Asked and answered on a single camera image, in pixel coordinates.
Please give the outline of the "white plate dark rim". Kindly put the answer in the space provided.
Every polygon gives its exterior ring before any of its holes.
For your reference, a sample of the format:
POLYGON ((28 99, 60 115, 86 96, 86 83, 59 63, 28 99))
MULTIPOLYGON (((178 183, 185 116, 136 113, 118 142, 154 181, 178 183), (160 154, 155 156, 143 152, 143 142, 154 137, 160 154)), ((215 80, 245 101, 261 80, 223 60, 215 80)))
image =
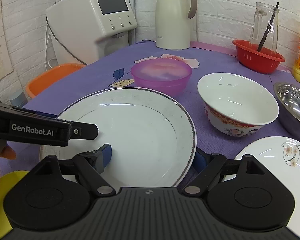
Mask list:
POLYGON ((71 159, 104 144, 112 156, 102 177, 113 188, 177 186, 197 146, 193 120, 174 98, 145 88, 116 88, 89 94, 64 109, 59 119, 95 124, 94 140, 42 146, 40 159, 71 159))

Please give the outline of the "red patterned ceramic bowl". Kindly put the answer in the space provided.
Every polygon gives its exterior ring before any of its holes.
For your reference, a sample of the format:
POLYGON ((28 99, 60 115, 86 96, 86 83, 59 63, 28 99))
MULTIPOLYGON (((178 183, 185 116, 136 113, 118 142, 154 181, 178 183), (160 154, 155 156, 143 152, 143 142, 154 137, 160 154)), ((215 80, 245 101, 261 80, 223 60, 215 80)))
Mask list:
POLYGON ((269 90, 237 74, 211 73, 197 84, 210 124, 231 137, 255 134, 279 116, 279 106, 269 90))

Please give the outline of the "large white floral plate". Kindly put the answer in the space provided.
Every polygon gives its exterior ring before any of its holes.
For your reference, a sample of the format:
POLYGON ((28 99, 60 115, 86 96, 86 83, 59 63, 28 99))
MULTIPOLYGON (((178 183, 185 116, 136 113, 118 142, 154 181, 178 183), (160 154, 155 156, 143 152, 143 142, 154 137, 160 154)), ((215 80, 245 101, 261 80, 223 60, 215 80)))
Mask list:
POLYGON ((287 227, 300 237, 300 142, 287 137, 266 137, 252 142, 235 159, 253 155, 293 194, 295 209, 287 227))

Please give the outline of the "purple plastic bowl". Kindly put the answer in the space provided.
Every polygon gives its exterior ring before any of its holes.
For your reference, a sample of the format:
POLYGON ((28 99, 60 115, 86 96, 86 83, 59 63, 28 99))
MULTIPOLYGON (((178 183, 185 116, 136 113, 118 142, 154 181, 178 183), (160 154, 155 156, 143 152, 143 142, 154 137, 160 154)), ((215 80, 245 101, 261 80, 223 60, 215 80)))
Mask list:
POLYGON ((176 96, 186 88, 192 68, 174 59, 149 59, 135 64, 130 73, 136 86, 176 96))

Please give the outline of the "stainless steel bowl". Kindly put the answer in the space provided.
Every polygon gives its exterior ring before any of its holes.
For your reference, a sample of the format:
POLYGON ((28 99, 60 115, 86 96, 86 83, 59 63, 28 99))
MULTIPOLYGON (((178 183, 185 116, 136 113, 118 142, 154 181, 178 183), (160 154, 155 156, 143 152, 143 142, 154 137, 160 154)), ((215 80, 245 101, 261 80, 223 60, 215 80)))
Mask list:
POLYGON ((291 83, 277 82, 273 89, 279 103, 281 125, 300 140, 300 88, 291 83))

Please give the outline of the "yellow plastic plate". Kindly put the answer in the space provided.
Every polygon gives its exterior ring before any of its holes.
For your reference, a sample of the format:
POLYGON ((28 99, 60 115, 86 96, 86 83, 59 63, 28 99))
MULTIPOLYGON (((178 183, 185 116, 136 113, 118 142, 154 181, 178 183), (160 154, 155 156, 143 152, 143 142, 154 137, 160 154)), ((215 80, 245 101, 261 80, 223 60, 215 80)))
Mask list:
POLYGON ((0 239, 12 230, 4 212, 3 201, 6 194, 25 176, 28 171, 10 172, 0 178, 0 239))

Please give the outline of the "grey blue cup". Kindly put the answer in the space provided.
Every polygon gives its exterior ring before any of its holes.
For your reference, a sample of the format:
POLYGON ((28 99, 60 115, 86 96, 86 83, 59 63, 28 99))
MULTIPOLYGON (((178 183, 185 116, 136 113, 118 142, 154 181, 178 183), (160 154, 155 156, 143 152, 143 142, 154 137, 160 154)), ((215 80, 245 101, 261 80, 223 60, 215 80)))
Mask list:
POLYGON ((28 103, 28 99, 24 94, 23 89, 19 89, 9 97, 12 106, 23 107, 28 103))

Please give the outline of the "orange plastic basin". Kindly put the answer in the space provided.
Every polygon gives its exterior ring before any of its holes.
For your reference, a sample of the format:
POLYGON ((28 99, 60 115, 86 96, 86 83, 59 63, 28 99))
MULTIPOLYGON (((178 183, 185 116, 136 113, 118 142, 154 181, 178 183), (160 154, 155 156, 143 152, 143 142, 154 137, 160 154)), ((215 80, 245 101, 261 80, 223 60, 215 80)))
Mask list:
POLYGON ((26 85, 26 92, 30 98, 35 98, 55 82, 85 67, 79 63, 65 63, 40 74, 26 85))

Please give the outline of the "white water dispenser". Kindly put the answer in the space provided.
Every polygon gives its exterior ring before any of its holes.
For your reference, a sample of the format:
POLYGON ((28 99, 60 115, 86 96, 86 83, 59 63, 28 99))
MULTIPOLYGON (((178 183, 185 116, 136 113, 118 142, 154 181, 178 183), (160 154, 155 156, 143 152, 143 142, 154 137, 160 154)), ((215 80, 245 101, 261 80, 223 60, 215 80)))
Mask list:
POLYGON ((46 10, 58 64, 92 64, 136 42, 134 0, 61 0, 46 10))

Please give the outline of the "red plastic basket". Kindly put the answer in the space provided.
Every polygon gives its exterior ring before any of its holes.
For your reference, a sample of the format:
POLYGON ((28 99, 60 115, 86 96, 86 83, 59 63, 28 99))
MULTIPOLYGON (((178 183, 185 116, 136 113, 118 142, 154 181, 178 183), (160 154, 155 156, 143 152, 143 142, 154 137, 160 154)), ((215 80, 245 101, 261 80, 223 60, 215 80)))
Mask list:
POLYGON ((258 45, 250 44, 249 41, 235 39, 232 43, 236 47, 239 62, 255 72, 271 74, 281 62, 285 62, 281 54, 264 47, 257 51, 258 45))

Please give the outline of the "black stirring stick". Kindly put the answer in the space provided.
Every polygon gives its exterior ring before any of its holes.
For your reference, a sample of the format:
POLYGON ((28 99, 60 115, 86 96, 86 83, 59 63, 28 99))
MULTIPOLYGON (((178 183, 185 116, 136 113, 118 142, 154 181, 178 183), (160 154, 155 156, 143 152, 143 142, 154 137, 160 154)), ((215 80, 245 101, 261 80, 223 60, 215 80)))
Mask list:
POLYGON ((275 19, 275 15, 276 15, 276 13, 277 13, 277 11, 279 9, 279 4, 280 4, 279 2, 276 3, 276 6, 275 6, 275 8, 273 10, 273 13, 272 13, 272 16, 271 16, 271 18, 270 18, 270 20, 269 20, 269 22, 267 24, 266 30, 264 32, 264 35, 263 35, 263 37, 262 37, 262 39, 261 39, 261 41, 260 41, 260 43, 258 45, 257 51, 261 51, 261 49, 262 49, 262 47, 263 47, 263 45, 264 45, 264 43, 266 41, 266 38, 267 38, 268 34, 270 33, 270 29, 273 26, 273 21, 275 19))

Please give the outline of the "white thermos jug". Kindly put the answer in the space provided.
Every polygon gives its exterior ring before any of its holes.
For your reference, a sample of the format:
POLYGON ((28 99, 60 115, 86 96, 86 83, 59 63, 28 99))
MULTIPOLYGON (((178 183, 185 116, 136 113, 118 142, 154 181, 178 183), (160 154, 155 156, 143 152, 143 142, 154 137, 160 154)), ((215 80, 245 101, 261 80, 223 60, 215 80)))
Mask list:
POLYGON ((155 41, 162 49, 183 50, 190 47, 191 19, 198 0, 157 0, 155 8, 155 41))

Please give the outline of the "glass pitcher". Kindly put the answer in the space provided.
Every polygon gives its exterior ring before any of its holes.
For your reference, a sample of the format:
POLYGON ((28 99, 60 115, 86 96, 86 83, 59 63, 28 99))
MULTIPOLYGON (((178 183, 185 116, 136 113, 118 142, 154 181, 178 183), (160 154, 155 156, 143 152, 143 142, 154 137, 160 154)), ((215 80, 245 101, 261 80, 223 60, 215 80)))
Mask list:
MULTIPOLYGON (((266 30, 267 24, 272 16, 273 10, 275 8, 273 5, 269 5, 262 2, 256 2, 256 10, 254 13, 254 22, 253 28, 250 35, 250 44, 259 45, 264 32, 266 30)), ((263 45, 264 48, 268 48, 273 52, 277 51, 277 41, 278 41, 278 21, 279 21, 279 12, 278 9, 275 19, 273 21, 273 26, 270 29, 266 41, 263 45)))

